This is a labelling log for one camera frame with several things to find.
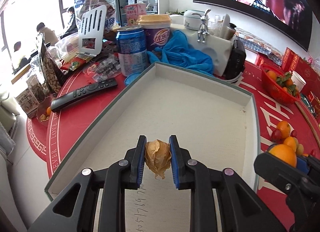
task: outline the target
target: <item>silver rivet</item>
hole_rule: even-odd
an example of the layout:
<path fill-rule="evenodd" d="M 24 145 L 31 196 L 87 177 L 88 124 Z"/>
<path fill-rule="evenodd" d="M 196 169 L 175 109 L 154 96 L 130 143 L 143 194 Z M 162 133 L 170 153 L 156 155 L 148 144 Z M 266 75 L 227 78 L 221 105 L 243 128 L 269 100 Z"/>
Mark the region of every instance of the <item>silver rivet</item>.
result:
<path fill-rule="evenodd" d="M 232 176 L 232 175 L 235 174 L 235 172 L 233 171 L 233 169 L 230 169 L 230 168 L 226 168 L 226 169 L 224 170 L 224 173 L 225 173 L 226 175 L 228 175 L 228 176 Z"/>
<path fill-rule="evenodd" d="M 287 184 L 284 186 L 284 189 L 285 189 L 285 190 L 290 190 L 290 189 L 291 189 L 291 184 L 290 184 L 290 183 L 287 183 Z"/>
<path fill-rule="evenodd" d="M 83 169 L 81 173 L 82 175 L 87 176 L 91 173 L 91 170 L 89 168 L 86 168 L 86 169 Z"/>
<path fill-rule="evenodd" d="M 126 166 L 129 162 L 127 160 L 120 160 L 119 165 L 120 166 Z"/>
<path fill-rule="evenodd" d="M 198 163 L 197 160 L 194 160 L 194 159 L 188 160 L 189 165 L 195 166 L 197 163 Z"/>

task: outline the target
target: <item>red basket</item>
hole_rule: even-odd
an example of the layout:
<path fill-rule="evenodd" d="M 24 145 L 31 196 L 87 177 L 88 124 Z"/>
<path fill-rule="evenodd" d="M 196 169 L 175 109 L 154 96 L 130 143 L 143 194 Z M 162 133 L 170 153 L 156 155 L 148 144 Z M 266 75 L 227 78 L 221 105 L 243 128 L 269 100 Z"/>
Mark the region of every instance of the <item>red basket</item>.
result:
<path fill-rule="evenodd" d="M 285 106 L 291 105 L 296 101 L 300 101 L 301 97 L 299 92 L 298 92 L 297 98 L 295 98 L 294 96 L 290 95 L 288 92 L 283 90 L 282 87 L 280 87 L 266 73 L 266 70 L 272 70 L 278 76 L 283 76 L 283 73 L 279 69 L 267 64 L 262 64 L 260 68 L 261 68 L 262 86 L 275 101 Z"/>

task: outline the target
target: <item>cup logo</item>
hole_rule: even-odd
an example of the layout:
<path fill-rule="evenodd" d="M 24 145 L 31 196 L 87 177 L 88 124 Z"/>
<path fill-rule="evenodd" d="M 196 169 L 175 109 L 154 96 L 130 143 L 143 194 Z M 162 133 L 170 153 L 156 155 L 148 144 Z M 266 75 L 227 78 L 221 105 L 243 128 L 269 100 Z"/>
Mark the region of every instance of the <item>cup logo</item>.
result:
<path fill-rule="evenodd" d="M 165 45 L 169 39 L 169 35 L 170 35 L 170 30 L 169 29 L 162 29 L 159 32 L 157 32 L 155 34 L 155 36 L 153 37 L 153 44 L 157 44 L 157 45 Z"/>

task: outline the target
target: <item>black remote control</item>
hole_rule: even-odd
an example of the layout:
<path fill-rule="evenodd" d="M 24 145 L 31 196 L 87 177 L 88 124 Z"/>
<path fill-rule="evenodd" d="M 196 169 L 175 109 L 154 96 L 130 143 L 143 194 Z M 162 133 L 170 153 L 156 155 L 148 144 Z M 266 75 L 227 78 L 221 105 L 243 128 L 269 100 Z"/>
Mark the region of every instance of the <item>black remote control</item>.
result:
<path fill-rule="evenodd" d="M 92 94 L 95 94 L 99 91 L 114 88 L 118 85 L 114 78 L 107 79 L 105 81 L 89 84 L 72 92 L 69 92 L 63 95 L 60 98 L 55 99 L 51 102 L 51 111 L 56 113 L 61 109 L 69 106 L 70 104 L 82 99 L 86 98 Z"/>

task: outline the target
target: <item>grey cloth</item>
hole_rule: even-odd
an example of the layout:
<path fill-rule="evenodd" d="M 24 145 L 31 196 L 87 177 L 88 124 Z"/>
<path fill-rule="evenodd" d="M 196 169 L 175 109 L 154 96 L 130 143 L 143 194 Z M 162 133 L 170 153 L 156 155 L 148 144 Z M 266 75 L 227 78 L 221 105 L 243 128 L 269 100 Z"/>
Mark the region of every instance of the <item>grey cloth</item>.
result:
<path fill-rule="evenodd" d="M 15 146 L 15 142 L 10 138 L 7 131 L 0 122 L 0 150 L 2 150 L 5 155 L 9 155 Z"/>

